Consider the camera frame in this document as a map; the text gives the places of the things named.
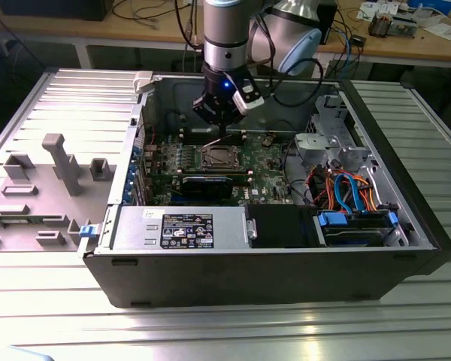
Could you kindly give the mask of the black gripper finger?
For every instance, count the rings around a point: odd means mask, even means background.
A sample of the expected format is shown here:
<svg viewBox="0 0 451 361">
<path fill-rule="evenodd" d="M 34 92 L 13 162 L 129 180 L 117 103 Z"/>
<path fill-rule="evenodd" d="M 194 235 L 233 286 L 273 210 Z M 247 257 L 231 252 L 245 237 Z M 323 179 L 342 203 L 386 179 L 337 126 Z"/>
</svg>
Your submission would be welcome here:
<svg viewBox="0 0 451 361">
<path fill-rule="evenodd" d="M 222 108 L 215 102 L 214 97 L 200 96 L 192 102 L 192 109 L 203 121 L 217 126 L 219 136 L 224 135 Z"/>
<path fill-rule="evenodd" d="M 228 100 L 222 110 L 222 134 L 226 133 L 230 125 L 239 123 L 243 118 L 244 115 L 238 110 L 236 104 Z"/>
</svg>

